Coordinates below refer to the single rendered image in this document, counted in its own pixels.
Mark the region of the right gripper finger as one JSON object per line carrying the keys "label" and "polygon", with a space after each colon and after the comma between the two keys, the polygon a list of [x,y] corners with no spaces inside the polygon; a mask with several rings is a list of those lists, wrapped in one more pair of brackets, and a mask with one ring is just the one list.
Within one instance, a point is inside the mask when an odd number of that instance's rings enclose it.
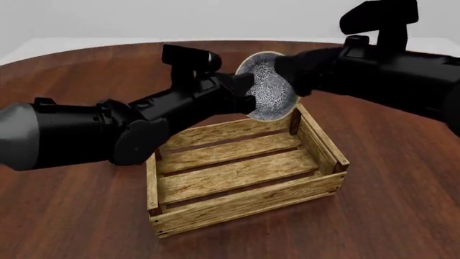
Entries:
{"label": "right gripper finger", "polygon": [[303,51],[275,59],[277,72],[318,71],[332,64],[339,56],[337,47]]}
{"label": "right gripper finger", "polygon": [[323,75],[317,71],[295,71],[287,76],[287,81],[297,96],[304,97],[322,84]]}

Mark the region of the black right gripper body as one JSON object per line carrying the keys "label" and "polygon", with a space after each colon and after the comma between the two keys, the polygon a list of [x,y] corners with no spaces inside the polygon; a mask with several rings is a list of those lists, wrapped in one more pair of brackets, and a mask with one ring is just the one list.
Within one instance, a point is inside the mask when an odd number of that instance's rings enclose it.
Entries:
{"label": "black right gripper body", "polygon": [[338,57],[328,67],[327,73],[323,74],[322,81],[316,89],[333,94],[357,94],[362,85],[359,76],[363,75],[363,66],[359,64],[359,59],[350,58],[348,54],[352,50],[362,51],[368,46],[368,36],[348,36]]}

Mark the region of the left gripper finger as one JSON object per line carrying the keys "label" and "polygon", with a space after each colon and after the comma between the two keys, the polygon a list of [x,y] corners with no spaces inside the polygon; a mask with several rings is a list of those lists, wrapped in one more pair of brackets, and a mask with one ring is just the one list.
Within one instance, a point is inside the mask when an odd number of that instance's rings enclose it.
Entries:
{"label": "left gripper finger", "polygon": [[244,99],[244,113],[251,114],[256,109],[257,101],[255,96],[246,96]]}
{"label": "left gripper finger", "polygon": [[232,74],[229,88],[237,96],[246,96],[248,90],[250,90],[253,85],[253,73]]}

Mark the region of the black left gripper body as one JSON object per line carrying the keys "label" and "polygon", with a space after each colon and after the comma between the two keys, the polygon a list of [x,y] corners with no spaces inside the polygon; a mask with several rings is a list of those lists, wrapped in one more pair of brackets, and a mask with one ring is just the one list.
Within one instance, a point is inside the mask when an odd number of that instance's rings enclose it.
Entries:
{"label": "black left gripper body", "polygon": [[204,73],[195,77],[195,112],[199,116],[244,114],[244,99],[230,90],[231,75]]}

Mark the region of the blue patterned ceramic bowl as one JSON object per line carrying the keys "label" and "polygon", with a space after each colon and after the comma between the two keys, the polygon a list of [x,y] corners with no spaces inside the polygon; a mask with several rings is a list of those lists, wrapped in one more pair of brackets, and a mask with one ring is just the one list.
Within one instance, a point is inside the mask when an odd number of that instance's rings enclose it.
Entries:
{"label": "blue patterned ceramic bowl", "polygon": [[260,122],[274,122],[291,113],[300,97],[292,86],[275,71],[275,60],[283,56],[275,51],[250,55],[236,70],[237,75],[251,73],[254,85],[247,94],[256,99],[255,110],[248,117]]}

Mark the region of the wooden slat tray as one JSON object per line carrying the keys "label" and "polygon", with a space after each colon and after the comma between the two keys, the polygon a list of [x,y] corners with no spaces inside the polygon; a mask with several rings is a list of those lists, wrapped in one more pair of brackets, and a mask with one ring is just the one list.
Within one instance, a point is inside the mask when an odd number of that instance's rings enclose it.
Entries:
{"label": "wooden slat tray", "polygon": [[147,160],[149,221],[168,237],[331,196],[348,167],[303,105],[274,122],[194,127]]}

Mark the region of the left plate on stalk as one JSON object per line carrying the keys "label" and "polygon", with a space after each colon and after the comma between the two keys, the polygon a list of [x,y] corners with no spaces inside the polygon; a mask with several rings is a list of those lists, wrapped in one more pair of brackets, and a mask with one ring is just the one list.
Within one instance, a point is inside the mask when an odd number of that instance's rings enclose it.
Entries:
{"label": "left plate on stalk", "polygon": [[216,53],[169,44],[162,46],[162,63],[171,66],[173,83],[189,81],[204,73],[214,73],[222,66],[222,60]]}

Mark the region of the plate on stalk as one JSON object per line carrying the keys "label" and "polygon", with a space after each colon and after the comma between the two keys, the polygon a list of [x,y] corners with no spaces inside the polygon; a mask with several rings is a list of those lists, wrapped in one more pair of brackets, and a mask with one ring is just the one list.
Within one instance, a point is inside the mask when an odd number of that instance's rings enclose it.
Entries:
{"label": "plate on stalk", "polygon": [[173,83],[189,81],[204,73],[214,73],[222,66],[222,60],[216,53],[169,44],[162,46],[162,63],[171,66]]}
{"label": "plate on stalk", "polygon": [[339,21],[345,35],[378,32],[377,47],[404,52],[407,25],[419,20],[417,0],[368,0],[345,13]]}

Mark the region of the right plate on stalk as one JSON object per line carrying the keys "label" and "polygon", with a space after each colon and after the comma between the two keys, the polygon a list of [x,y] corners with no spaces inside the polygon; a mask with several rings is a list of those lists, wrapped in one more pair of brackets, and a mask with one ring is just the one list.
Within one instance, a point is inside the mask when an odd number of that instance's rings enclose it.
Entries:
{"label": "right plate on stalk", "polygon": [[407,25],[419,20],[417,0],[368,0],[345,13],[339,21],[345,35],[378,32],[377,47],[404,52]]}

